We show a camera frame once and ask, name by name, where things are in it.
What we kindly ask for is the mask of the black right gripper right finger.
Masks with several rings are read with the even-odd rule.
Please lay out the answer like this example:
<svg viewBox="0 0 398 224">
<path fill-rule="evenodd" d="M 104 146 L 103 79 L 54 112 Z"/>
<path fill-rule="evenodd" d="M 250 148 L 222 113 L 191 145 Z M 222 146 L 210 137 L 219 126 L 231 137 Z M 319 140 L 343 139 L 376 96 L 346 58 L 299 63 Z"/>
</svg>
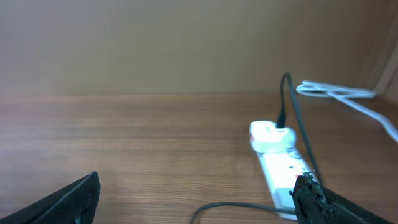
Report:
<svg viewBox="0 0 398 224">
<path fill-rule="evenodd" d="M 321 186 L 311 176 L 298 176 L 290 195 L 299 224 L 392 224 Z"/>
</svg>

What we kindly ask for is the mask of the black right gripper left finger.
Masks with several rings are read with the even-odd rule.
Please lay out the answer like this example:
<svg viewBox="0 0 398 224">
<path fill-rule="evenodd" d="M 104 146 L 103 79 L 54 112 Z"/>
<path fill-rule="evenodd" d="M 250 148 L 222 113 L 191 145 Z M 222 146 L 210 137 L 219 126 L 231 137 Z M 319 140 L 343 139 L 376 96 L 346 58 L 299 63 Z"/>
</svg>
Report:
<svg viewBox="0 0 398 224">
<path fill-rule="evenodd" d="M 96 171 L 1 219 L 1 224 L 92 224 L 100 200 Z"/>
</svg>

